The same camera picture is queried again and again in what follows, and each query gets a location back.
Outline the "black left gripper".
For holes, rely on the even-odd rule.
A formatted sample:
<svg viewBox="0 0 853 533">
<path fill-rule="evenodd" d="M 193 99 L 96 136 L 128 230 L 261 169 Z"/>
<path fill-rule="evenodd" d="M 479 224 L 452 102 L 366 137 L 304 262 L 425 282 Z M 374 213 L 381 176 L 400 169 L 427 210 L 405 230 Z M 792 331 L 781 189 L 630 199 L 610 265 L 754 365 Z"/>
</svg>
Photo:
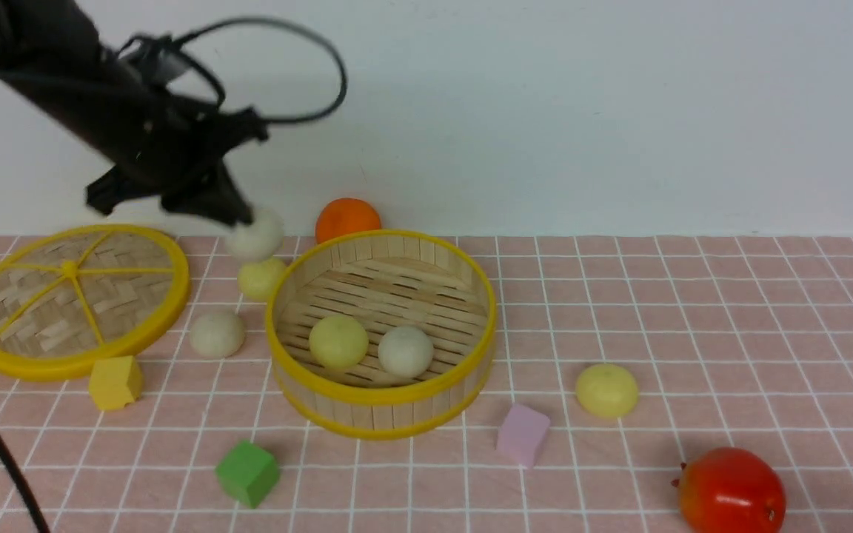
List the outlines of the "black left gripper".
<svg viewBox="0 0 853 533">
<path fill-rule="evenodd" d="M 107 217 L 122 203 L 160 196 L 171 215 L 249 226 L 251 203 L 223 160 L 248 141 L 267 141 L 267 126 L 253 109 L 227 113 L 216 102 L 170 91 L 179 67 L 223 94 L 220 81 L 177 45 L 140 44 L 123 56 L 102 56 L 96 87 L 69 95 L 65 126 L 112 163 L 86 186 L 86 206 Z"/>
</svg>

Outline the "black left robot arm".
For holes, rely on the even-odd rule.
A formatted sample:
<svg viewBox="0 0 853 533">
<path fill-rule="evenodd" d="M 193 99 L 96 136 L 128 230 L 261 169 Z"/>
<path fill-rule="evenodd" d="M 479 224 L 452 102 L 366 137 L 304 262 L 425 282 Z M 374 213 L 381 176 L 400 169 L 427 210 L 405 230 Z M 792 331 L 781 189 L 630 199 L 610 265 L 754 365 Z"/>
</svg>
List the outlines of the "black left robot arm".
<svg viewBox="0 0 853 533">
<path fill-rule="evenodd" d="M 91 209 L 158 197 L 169 213 L 250 225 L 224 156 L 267 129 L 251 110 L 173 93 L 158 57 L 156 44 L 118 56 L 75 1 L 0 1 L 0 81 L 112 164 L 86 187 Z"/>
</svg>

